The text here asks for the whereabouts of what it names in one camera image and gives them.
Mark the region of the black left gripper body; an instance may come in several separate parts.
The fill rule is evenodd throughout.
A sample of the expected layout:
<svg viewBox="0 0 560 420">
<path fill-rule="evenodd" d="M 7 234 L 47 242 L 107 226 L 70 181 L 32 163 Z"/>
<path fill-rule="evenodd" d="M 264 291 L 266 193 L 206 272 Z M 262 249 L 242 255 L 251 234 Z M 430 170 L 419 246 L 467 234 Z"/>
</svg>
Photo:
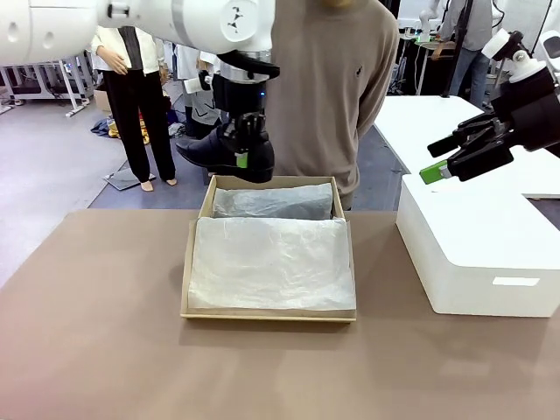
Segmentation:
<svg viewBox="0 0 560 420">
<path fill-rule="evenodd" d="M 215 74 L 212 81 L 215 106 L 231 116 L 264 111 L 266 82 L 239 83 Z"/>
</svg>

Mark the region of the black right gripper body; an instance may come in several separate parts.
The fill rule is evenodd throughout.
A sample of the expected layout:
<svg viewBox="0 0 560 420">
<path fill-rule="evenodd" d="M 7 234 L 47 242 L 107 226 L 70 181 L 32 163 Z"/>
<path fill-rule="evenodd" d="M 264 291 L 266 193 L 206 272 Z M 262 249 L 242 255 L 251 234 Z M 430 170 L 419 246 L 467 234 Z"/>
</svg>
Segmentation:
<svg viewBox="0 0 560 420">
<path fill-rule="evenodd" d="M 560 100 L 547 68 L 517 82 L 502 83 L 492 96 L 504 124 L 504 143 L 537 151 L 560 143 Z"/>
</svg>

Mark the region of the black leather buckle shoe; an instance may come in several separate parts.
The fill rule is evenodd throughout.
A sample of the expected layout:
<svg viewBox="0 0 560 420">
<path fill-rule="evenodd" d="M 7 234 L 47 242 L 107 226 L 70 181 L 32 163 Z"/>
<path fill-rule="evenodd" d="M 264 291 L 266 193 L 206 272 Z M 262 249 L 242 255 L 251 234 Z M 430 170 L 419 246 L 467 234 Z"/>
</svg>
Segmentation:
<svg viewBox="0 0 560 420">
<path fill-rule="evenodd" d="M 176 149 L 189 163 L 217 175 L 255 184 L 269 182 L 273 177 L 275 155 L 265 131 L 227 133 L 218 127 L 203 139 L 177 141 Z"/>
</svg>

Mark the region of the white foam box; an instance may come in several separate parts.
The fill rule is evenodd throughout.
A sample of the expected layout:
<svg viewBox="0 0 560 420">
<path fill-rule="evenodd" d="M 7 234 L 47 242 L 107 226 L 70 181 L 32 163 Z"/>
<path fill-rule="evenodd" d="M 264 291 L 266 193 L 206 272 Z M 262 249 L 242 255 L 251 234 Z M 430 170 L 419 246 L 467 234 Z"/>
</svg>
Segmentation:
<svg viewBox="0 0 560 420">
<path fill-rule="evenodd" d="M 521 194 L 428 192 L 405 175 L 396 225 L 434 312 L 550 318 L 560 309 L 560 230 Z"/>
</svg>

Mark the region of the white label on foam box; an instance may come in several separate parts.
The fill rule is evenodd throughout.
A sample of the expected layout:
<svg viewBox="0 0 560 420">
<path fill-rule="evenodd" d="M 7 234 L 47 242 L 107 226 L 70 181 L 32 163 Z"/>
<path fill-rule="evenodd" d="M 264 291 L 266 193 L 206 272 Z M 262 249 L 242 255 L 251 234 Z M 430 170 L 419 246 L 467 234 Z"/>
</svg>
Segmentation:
<svg viewBox="0 0 560 420">
<path fill-rule="evenodd" d="M 538 285 L 539 282 L 540 279 L 538 277 L 496 276 L 493 279 L 493 285 L 512 287 L 534 287 Z"/>
</svg>

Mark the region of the person in white shirt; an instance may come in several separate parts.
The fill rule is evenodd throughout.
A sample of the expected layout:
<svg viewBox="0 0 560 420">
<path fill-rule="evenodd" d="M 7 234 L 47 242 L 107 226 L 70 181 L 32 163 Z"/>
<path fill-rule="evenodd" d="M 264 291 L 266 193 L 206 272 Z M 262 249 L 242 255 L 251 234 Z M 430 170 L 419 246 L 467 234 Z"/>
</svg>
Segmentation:
<svg viewBox="0 0 560 420">
<path fill-rule="evenodd" d="M 215 107 L 213 93 L 200 90 L 190 93 L 188 81 L 198 78 L 200 72 L 214 70 L 215 56 L 184 45 L 175 46 L 177 79 L 182 82 L 185 102 L 187 135 L 197 139 L 207 136 L 221 123 L 221 112 Z"/>
</svg>

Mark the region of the white side table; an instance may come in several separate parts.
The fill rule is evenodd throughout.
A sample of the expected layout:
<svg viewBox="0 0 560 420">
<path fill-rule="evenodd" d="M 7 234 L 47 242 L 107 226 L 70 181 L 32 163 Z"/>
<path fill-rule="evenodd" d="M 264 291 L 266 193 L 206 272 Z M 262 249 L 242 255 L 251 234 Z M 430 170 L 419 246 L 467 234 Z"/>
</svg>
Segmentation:
<svg viewBox="0 0 560 420">
<path fill-rule="evenodd" d="M 438 162 L 427 146 L 449 136 L 460 123 L 482 114 L 457 96 L 388 96 L 374 126 L 397 156 L 409 179 L 430 193 L 451 191 L 519 193 L 527 198 L 560 199 L 560 159 L 546 150 L 512 149 L 514 162 L 477 178 L 456 178 L 426 185 L 419 172 Z"/>
</svg>

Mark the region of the person in beige sweater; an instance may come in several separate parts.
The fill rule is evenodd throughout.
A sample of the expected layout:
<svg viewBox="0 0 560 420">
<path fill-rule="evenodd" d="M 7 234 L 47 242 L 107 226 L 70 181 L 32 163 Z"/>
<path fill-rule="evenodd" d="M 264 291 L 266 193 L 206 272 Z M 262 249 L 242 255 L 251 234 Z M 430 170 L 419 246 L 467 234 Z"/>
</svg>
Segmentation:
<svg viewBox="0 0 560 420">
<path fill-rule="evenodd" d="M 276 0 L 266 128 L 275 173 L 333 177 L 348 210 L 360 140 L 378 116 L 396 60 L 398 25 L 381 0 Z"/>
</svg>

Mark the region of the person grey top blue jeans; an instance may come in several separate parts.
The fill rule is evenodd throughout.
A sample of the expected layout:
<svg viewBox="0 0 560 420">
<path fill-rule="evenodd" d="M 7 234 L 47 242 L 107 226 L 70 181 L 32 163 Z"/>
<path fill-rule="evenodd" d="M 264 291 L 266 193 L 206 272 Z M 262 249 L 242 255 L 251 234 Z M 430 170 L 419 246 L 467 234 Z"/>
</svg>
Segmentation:
<svg viewBox="0 0 560 420">
<path fill-rule="evenodd" d="M 448 41 L 458 34 L 459 18 L 466 7 L 467 0 L 451 0 L 438 36 Z M 472 0 L 472 8 L 466 26 L 466 33 L 451 79 L 450 95 L 458 95 L 463 79 L 471 78 L 469 102 L 482 108 L 489 58 L 482 53 L 485 44 L 492 37 L 493 11 L 492 0 Z"/>
</svg>

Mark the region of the clothes pile on floor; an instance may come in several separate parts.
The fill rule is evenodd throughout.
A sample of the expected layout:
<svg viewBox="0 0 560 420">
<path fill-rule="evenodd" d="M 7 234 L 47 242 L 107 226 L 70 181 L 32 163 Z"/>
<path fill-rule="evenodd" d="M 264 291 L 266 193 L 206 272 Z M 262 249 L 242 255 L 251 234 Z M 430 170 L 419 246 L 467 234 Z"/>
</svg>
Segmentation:
<svg viewBox="0 0 560 420">
<path fill-rule="evenodd" d="M 143 136 L 143 144 L 147 145 L 150 143 L 150 137 L 143 119 L 140 119 L 140 128 Z M 120 138 L 116 122 L 111 117 L 101 119 L 90 131 L 98 137 Z M 180 122 L 174 122 L 168 126 L 168 134 L 170 138 L 185 136 L 186 126 Z"/>
</svg>

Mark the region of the black frame background table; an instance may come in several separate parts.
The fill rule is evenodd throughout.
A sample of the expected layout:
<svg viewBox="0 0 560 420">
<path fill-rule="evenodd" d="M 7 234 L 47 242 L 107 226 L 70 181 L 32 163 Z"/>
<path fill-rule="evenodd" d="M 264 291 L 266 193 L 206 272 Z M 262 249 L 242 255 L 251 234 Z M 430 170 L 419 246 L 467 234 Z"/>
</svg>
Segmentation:
<svg viewBox="0 0 560 420">
<path fill-rule="evenodd" d="M 395 78 L 389 83 L 389 95 L 441 96 L 451 70 L 455 38 L 419 43 L 417 38 L 400 38 Z M 463 79 L 458 95 L 469 101 L 471 78 Z"/>
</svg>

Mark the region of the grey mannequin base plate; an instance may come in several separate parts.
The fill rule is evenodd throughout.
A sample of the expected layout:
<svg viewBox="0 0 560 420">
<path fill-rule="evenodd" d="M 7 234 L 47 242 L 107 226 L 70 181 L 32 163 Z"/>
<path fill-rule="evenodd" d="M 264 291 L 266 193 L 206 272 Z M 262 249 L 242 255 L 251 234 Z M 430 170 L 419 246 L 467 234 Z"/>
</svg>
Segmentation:
<svg viewBox="0 0 560 420">
<path fill-rule="evenodd" d="M 130 168 L 115 171 L 103 179 L 117 191 L 127 190 L 141 184 Z"/>
</svg>

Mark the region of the white frame background table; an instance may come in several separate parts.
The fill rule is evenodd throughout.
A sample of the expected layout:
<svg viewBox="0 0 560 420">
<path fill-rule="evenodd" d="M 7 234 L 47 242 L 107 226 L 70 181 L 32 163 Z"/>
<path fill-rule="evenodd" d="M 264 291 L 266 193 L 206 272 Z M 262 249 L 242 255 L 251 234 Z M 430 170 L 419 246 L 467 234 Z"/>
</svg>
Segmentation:
<svg viewBox="0 0 560 420">
<path fill-rule="evenodd" d="M 69 101 L 70 118 L 85 109 L 98 79 L 86 51 L 58 61 L 32 65 L 0 66 L 0 115 L 28 101 Z"/>
</svg>

